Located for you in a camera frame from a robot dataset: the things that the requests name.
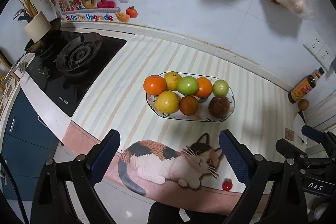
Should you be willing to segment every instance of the striped tablecloth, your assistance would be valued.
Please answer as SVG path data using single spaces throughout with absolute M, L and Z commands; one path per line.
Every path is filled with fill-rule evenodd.
M 221 123 L 159 117 L 147 105 L 142 84 L 148 75 L 165 71 L 225 79 L 235 95 L 234 113 Z M 119 152 L 139 140 L 155 140 L 181 151 L 205 132 L 210 135 L 210 145 L 217 148 L 219 132 L 228 128 L 253 154 L 283 161 L 275 143 L 284 138 L 285 127 L 293 128 L 295 114 L 296 106 L 288 101 L 287 92 L 254 73 L 192 47 L 135 35 L 98 76 L 73 121 L 99 140 L 110 129 L 118 130 Z M 221 189 L 223 179 L 231 178 L 232 191 L 244 190 L 225 158 L 217 171 L 219 179 L 204 177 L 202 185 Z

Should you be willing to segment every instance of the red cherry tomato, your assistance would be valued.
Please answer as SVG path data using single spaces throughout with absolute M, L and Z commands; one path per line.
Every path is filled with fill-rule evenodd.
M 232 181 L 226 180 L 222 183 L 222 189 L 226 192 L 230 191 L 232 189 Z

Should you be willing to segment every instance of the cat's tail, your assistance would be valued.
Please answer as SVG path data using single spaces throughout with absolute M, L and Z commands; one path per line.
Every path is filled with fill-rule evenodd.
M 146 195 L 145 189 L 141 188 L 133 180 L 131 180 L 131 178 L 127 173 L 127 163 L 129 163 L 130 157 L 131 153 L 127 149 L 124 152 L 122 152 L 120 159 L 118 161 L 119 177 L 128 189 L 139 195 Z

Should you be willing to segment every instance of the soy sauce bottle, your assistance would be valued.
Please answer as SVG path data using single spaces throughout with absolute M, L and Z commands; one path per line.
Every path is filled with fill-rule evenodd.
M 324 74 L 323 68 L 315 70 L 312 74 L 303 78 L 289 93 L 288 99 L 294 104 L 298 100 L 301 100 L 305 95 L 316 86 L 316 82 Z

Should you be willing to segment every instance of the bottle label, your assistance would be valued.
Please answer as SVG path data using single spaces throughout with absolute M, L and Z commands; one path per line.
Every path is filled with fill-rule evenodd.
M 302 99 L 312 88 L 309 84 L 307 78 L 304 78 L 300 83 L 298 83 L 295 88 L 291 91 L 291 96 L 295 102 Z

